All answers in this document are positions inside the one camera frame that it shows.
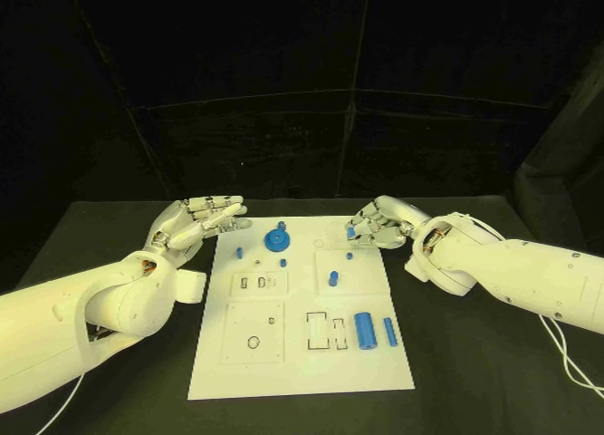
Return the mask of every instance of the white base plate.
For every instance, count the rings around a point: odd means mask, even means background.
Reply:
[[[290,245],[275,253],[263,239],[280,220]],[[252,218],[250,229],[219,236],[190,400],[414,388],[383,258],[375,248],[348,245],[347,220],[259,217]],[[339,273],[335,287],[328,286],[331,270]],[[244,276],[246,288],[240,288]],[[364,311],[372,316],[377,347],[362,351],[354,314]],[[326,327],[308,325],[308,313],[316,312],[325,313]],[[387,343],[384,317],[393,321],[397,347]],[[342,345],[337,349],[335,335],[342,331],[337,333],[334,319],[344,319],[347,349]],[[308,349],[308,331],[326,334],[329,349]]]

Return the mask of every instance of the robotic hand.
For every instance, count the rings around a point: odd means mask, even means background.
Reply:
[[[361,246],[400,247],[413,239],[406,271],[463,296],[480,283],[502,302],[604,334],[604,258],[524,240],[505,240],[480,220],[430,217],[383,196],[347,224]]]
[[[204,238],[252,222],[242,197],[175,201],[118,263],[0,296],[0,413],[53,391],[201,301],[204,274],[177,270]],[[86,324],[96,325],[89,336]]]

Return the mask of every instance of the small blue part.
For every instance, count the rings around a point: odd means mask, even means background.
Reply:
[[[365,313],[354,314],[357,324],[358,347],[364,351],[377,347],[375,332],[372,330],[371,315]]]
[[[338,281],[338,272],[335,270],[331,271],[331,280],[328,281],[328,284],[331,285],[331,287],[337,286],[337,281]]]
[[[393,322],[390,321],[390,317],[384,318],[384,327],[387,329],[387,337],[388,337],[390,347],[396,347],[397,346],[397,337],[396,337],[396,332],[393,331]]]
[[[286,224],[278,222],[278,228],[272,229],[265,236],[265,246],[272,252],[282,252],[290,244],[290,237],[286,232]]]

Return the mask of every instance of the white robotic arm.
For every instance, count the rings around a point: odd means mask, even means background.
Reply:
[[[203,240],[250,227],[242,197],[175,201],[118,263],[0,296],[0,413],[53,391],[152,335],[174,302],[201,301],[204,274],[177,270]],[[86,323],[98,326],[89,336]]]
[[[430,217],[383,196],[347,225],[352,243],[400,247],[413,239],[406,271],[463,296],[475,283],[505,303],[604,334],[604,258],[505,240],[469,215]]]

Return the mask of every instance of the black backdrop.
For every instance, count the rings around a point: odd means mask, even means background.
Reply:
[[[0,2],[0,291],[72,200],[503,193],[603,36],[597,0]]]

